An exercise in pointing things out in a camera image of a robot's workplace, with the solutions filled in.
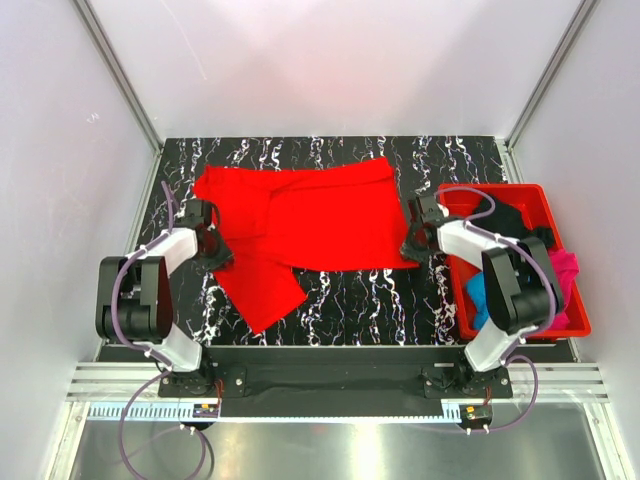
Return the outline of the red t shirt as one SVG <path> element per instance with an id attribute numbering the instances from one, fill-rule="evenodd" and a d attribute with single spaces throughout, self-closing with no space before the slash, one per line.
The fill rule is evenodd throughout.
<path id="1" fill-rule="evenodd" d="M 307 298 L 294 269 L 408 269 L 409 227 L 385 158 L 324 170 L 257 171 L 208 166 L 196 198 L 214 204 L 230 267 L 215 274 L 254 333 Z"/>

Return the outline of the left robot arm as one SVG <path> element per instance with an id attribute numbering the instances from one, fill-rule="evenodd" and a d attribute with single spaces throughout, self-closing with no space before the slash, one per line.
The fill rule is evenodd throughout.
<path id="1" fill-rule="evenodd" d="M 218 207 L 208 201 L 186 202 L 184 215 L 146 245 L 125 256 L 109 256 L 99 265 L 95 329 L 105 341 L 117 341 L 181 375 L 196 396 L 215 386 L 216 372 L 203 347 L 174 320 L 170 277 L 195 261 L 210 271 L 233 262 L 220 233 Z"/>

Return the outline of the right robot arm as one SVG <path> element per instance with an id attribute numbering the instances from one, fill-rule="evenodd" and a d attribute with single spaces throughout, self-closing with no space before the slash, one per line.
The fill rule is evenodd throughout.
<path id="1" fill-rule="evenodd" d="M 496 209 L 464 219 L 450 214 L 436 194 L 409 201 L 410 226 L 400 249 L 403 258 L 425 263 L 435 254 L 456 257 L 484 275 L 488 320 L 466 345 L 454 371 L 454 384 L 466 396 L 476 396 L 490 383 L 489 372 L 506 363 L 507 355 L 526 338 L 547 330 L 564 310 L 564 297 L 544 243 L 535 237 L 515 239 L 476 225 Z"/>

